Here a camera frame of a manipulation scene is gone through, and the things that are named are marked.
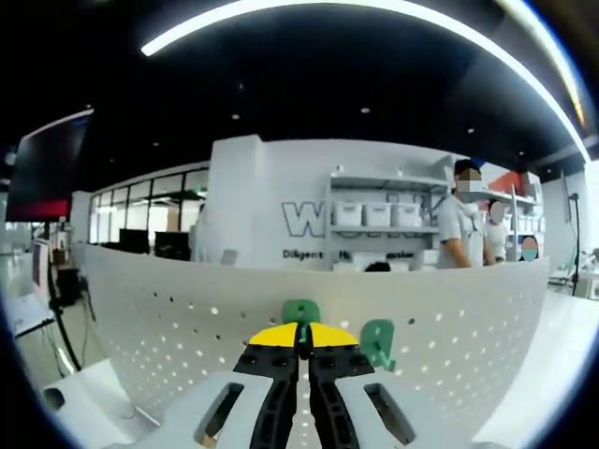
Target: led light strip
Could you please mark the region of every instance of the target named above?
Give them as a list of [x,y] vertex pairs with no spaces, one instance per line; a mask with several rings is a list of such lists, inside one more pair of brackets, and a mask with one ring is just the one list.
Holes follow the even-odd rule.
[[447,31],[459,35],[476,44],[478,47],[492,54],[505,65],[510,67],[539,94],[539,96],[547,103],[551,110],[553,110],[555,115],[557,115],[560,122],[562,122],[566,131],[572,140],[574,140],[574,143],[576,144],[585,162],[588,163],[591,161],[582,139],[578,135],[576,128],[572,122],[570,122],[570,119],[566,113],[562,110],[555,98],[551,96],[545,86],[537,78],[535,78],[534,75],[520,61],[518,61],[488,37],[481,35],[476,30],[466,26],[462,22],[458,22],[455,19],[446,16],[445,14],[435,11],[434,9],[415,5],[413,3],[406,2],[405,0],[240,0],[235,3],[212,9],[203,14],[199,14],[196,17],[174,26],[170,30],[141,47],[141,52],[146,56],[152,56],[178,39],[194,33],[201,28],[206,28],[214,23],[222,22],[226,19],[231,19],[242,14],[248,14],[250,12],[274,7],[321,4],[373,7],[397,12],[445,28]]
[[563,83],[570,94],[570,99],[577,112],[580,123],[584,126],[586,119],[578,95],[577,82],[570,64],[566,60],[560,45],[552,37],[551,32],[535,14],[533,9],[522,0],[495,0],[501,7],[525,28],[541,49],[555,65]]

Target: woman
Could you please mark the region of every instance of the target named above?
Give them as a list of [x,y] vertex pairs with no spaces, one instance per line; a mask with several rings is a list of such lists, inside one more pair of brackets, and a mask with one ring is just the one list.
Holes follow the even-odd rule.
[[485,226],[485,234],[497,263],[505,261],[507,229],[505,228],[504,217],[504,205],[496,199],[492,199],[489,202],[489,220]]
[[539,258],[539,242],[535,236],[528,236],[522,241],[522,251],[519,262],[530,262]]

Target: glass window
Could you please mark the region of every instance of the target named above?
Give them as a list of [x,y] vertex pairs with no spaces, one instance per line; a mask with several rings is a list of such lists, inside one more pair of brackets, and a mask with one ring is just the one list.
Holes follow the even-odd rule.
[[181,210],[181,230],[182,232],[189,232],[192,225],[197,222],[199,216],[199,200],[185,199],[183,201],[183,207]]
[[153,180],[152,196],[179,193],[183,186],[183,175],[167,176]]
[[112,215],[110,218],[110,241],[119,241],[121,229],[124,228],[126,212],[126,203],[119,203],[112,206]]
[[127,229],[147,229],[148,203],[147,199],[130,200],[126,212]]
[[105,192],[100,197],[100,206],[109,206],[112,200],[112,191]]
[[94,196],[92,198],[92,209],[90,210],[90,243],[97,243],[97,222],[98,222],[98,209],[100,207],[100,196]]
[[112,198],[112,204],[124,203],[127,200],[127,190],[129,190],[128,187],[115,190],[114,197]]
[[97,241],[106,243],[110,240],[110,214],[112,206],[100,206],[98,210]]
[[193,192],[206,192],[208,189],[208,170],[190,171],[185,175],[185,188]]
[[133,199],[147,198],[150,196],[150,182],[144,181],[139,184],[133,184],[131,187],[131,195],[129,201]]
[[154,242],[155,232],[179,231],[179,204],[179,199],[173,197],[153,200],[148,223],[150,242]]

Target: man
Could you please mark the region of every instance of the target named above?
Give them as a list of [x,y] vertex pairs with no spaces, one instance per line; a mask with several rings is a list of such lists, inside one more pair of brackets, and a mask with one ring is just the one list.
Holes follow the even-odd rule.
[[481,189],[480,169],[471,160],[454,165],[456,187],[439,207],[437,222],[441,249],[437,268],[471,268],[495,265],[484,224],[479,218],[476,193]]

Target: white shirt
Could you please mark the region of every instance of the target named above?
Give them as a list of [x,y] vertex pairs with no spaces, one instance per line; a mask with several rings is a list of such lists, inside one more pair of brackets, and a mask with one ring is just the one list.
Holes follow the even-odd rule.
[[[439,206],[437,223],[441,242],[460,239],[461,246],[472,267],[483,267],[484,226],[482,217],[475,211],[475,204],[464,204],[449,195]],[[441,245],[437,269],[458,268],[456,259],[445,245]]]
[[505,240],[507,239],[507,228],[503,223],[495,224],[487,222],[485,227],[487,238],[494,257],[501,257],[505,260]]

